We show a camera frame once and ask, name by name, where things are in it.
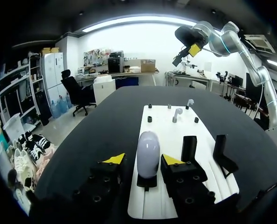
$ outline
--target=yellow triangle marker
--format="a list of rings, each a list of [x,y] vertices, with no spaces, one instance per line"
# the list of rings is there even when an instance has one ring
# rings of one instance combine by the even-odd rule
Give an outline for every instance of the yellow triangle marker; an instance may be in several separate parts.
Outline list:
[[[173,165],[173,164],[175,164],[175,163],[178,163],[178,164],[183,164],[183,163],[185,163],[185,162],[182,162],[182,161],[180,161],[180,160],[174,159],[174,158],[172,158],[171,156],[168,156],[168,155],[165,155],[165,154],[162,154],[162,155],[163,155],[163,157],[165,158],[166,163],[167,163],[168,165]]]
[[[122,154],[120,154],[120,155],[111,157],[109,160],[102,161],[102,162],[105,162],[105,163],[110,163],[110,162],[112,162],[112,163],[114,163],[114,164],[120,164],[120,163],[122,162],[124,156],[125,156],[125,153],[122,153]]]

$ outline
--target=computer monitor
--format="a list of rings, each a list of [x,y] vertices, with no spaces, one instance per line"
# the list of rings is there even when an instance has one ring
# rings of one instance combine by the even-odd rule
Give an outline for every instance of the computer monitor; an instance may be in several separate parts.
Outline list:
[[[232,85],[237,87],[242,87],[243,85],[243,78],[240,78],[239,76],[232,77]]]

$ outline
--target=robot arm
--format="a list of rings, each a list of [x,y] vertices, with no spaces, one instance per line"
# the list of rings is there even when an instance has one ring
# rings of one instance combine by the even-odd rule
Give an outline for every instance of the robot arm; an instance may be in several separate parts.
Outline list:
[[[249,70],[250,78],[254,86],[264,86],[264,96],[266,99],[270,128],[277,127],[277,95],[266,67],[257,68],[246,46],[240,41],[237,33],[239,28],[232,22],[228,22],[217,33],[212,25],[205,21],[200,21],[192,28],[180,27],[175,31],[176,37],[186,46],[175,58],[173,64],[178,65],[178,61],[190,54],[194,57],[201,49],[209,43],[211,52],[217,57],[229,56],[239,52],[242,60]]]

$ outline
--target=white refrigerator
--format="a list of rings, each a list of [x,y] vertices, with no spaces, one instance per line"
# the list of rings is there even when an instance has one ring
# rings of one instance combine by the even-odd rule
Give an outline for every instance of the white refrigerator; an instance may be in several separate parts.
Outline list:
[[[67,94],[67,90],[61,82],[61,72],[64,71],[63,53],[45,54],[42,56],[41,62],[50,107],[52,100],[56,103],[60,95],[64,98]]]

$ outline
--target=yellow label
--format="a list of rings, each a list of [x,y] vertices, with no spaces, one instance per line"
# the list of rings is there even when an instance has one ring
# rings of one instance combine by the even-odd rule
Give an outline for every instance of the yellow label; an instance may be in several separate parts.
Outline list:
[[[165,155],[165,154],[162,154],[162,155],[163,155],[163,157],[165,158],[166,163],[167,163],[168,165],[173,165],[173,164],[175,164],[175,163],[178,163],[178,164],[183,164],[183,163],[185,163],[185,162],[182,162],[182,161],[180,161],[180,160],[174,159],[174,158],[172,158],[171,156],[168,156],[168,155]]]
[[[113,156],[113,157],[111,157],[109,160],[106,160],[106,161],[103,161],[103,162],[105,162],[105,163],[110,163],[110,162],[112,162],[112,163],[114,163],[114,164],[120,164],[120,163],[122,162],[124,156],[125,156],[125,153],[122,153],[122,154],[120,154],[120,155]]]
[[[194,57],[197,53],[199,53],[201,51],[201,49],[198,47],[198,45],[194,44],[191,46],[191,48],[189,49],[189,53],[192,57]]]

